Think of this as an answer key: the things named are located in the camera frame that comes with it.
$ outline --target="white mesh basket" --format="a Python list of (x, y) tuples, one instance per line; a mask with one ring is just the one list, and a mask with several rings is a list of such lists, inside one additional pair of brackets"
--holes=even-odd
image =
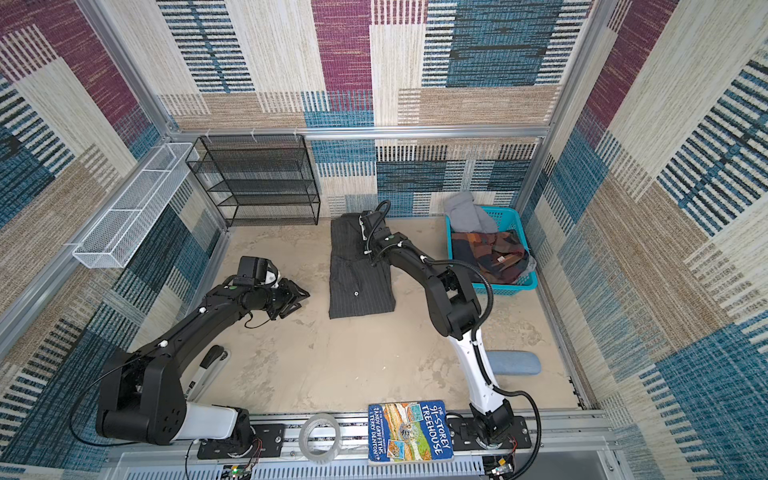
[(88, 268), (125, 268), (200, 156), (191, 143), (165, 144), (74, 250)]

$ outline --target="black wire mesh shelf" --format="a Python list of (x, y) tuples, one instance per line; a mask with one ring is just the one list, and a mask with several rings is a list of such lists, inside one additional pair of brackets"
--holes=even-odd
[(229, 227), (317, 225), (320, 195), (301, 135), (200, 137), (187, 165)]

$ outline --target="gray cloth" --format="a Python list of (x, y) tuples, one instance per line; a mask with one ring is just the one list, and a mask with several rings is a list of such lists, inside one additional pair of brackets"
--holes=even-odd
[(389, 262), (371, 266), (363, 253), (365, 241), (360, 214), (344, 214), (331, 220), (331, 303), (328, 316), (371, 315), (395, 311)]
[(483, 210), (475, 205), (472, 192), (460, 192), (443, 204), (445, 214), (451, 219), (455, 232), (497, 233), (498, 225)]

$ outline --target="mesh rack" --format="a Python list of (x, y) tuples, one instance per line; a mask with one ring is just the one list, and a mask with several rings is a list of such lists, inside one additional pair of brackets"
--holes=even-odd
[(200, 137), (190, 170), (228, 227), (317, 225), (320, 196), (301, 135)]
[(196, 159), (191, 143), (158, 148), (72, 255), (88, 268), (125, 268)]

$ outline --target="book cover illustration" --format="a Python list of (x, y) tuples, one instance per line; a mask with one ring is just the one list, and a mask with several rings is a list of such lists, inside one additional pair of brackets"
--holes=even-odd
[(434, 462), (453, 458), (445, 403), (379, 403), (368, 406), (368, 460)]

